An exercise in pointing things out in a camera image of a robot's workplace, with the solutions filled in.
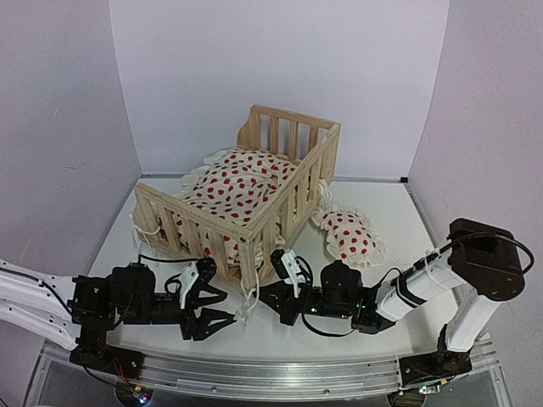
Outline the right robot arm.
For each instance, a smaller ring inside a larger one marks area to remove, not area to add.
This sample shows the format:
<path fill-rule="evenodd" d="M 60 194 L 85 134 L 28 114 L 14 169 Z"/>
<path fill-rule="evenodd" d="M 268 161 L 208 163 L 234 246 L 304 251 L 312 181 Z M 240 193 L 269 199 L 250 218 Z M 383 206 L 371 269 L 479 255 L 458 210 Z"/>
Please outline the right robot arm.
<path fill-rule="evenodd" d="M 254 296 L 275 310 L 284 325 L 316 315 L 348 319 L 351 331 L 375 335 L 442 293 L 467 287 L 468 296 L 427 358 L 428 369 L 444 376 L 471 350 L 499 305 L 524 290 L 524 276 L 534 264 L 532 252 L 511 232 L 459 218 L 439 247 L 406 270 L 394 268 L 394 278 L 381 278 L 372 287 L 364 286 L 361 273 L 342 260 L 324 267 L 321 284 L 315 286 L 305 259 L 277 249 L 271 265 L 279 280 Z"/>

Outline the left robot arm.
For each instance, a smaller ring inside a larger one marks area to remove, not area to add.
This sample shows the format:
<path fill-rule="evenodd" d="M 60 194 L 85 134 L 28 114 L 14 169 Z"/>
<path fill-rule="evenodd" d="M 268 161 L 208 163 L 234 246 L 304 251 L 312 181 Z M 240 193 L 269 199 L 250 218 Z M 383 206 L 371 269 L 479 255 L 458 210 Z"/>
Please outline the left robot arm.
<path fill-rule="evenodd" d="M 141 254 L 107 276 L 54 276 L 1 263 L 1 318 L 68 350 L 86 333 L 107 334 L 121 325 L 177 325 L 182 339 L 203 341 L 235 323 L 214 304 L 227 293 L 211 286 L 212 258 L 178 259 L 179 271 L 155 289 L 154 258 Z"/>

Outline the strawberry print ruffled mattress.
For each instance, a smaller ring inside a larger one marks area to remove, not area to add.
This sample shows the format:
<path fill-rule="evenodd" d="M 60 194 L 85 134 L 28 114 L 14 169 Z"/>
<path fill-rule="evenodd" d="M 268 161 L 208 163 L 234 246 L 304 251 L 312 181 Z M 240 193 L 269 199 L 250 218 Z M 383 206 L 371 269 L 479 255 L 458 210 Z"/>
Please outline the strawberry print ruffled mattress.
<path fill-rule="evenodd" d="M 270 153 L 221 150 L 181 179 L 173 195 L 209 215 L 246 226 L 291 178 L 297 166 Z"/>

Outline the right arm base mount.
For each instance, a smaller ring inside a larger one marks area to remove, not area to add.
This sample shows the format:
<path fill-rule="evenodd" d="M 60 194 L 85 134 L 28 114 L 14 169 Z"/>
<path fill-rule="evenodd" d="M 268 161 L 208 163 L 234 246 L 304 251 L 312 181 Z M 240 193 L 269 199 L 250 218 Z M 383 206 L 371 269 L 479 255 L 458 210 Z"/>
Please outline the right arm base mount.
<path fill-rule="evenodd" d="M 399 359 L 401 390 L 449 381 L 472 370 L 471 350 L 454 352 L 446 347 L 446 328 L 447 325 L 444 325 L 441 329 L 434 352 Z"/>

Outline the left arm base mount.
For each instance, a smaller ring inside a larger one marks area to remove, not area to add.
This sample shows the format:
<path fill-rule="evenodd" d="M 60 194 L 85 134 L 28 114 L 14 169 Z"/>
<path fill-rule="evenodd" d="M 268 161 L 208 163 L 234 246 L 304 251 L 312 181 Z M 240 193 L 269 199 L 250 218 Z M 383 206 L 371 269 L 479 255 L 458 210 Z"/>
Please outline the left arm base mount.
<path fill-rule="evenodd" d="M 76 339 L 76 347 L 70 351 L 70 363 L 103 373 L 116 374 L 125 379 L 140 377 L 144 354 L 128 348 L 106 343 L 104 331 L 95 332 L 85 327 Z"/>

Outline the wooden pet bed frame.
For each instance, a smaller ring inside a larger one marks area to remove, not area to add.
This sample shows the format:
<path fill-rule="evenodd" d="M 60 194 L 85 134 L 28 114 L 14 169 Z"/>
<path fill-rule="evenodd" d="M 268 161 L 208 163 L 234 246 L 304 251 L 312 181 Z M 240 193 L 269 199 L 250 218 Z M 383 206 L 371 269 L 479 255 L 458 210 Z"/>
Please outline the wooden pet bed frame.
<path fill-rule="evenodd" d="M 237 146 L 189 174 L 174 196 L 135 187 L 133 238 L 174 259 L 211 257 L 221 278 L 264 283 L 272 251 L 298 238 L 333 179 L 340 123 L 255 105 Z"/>

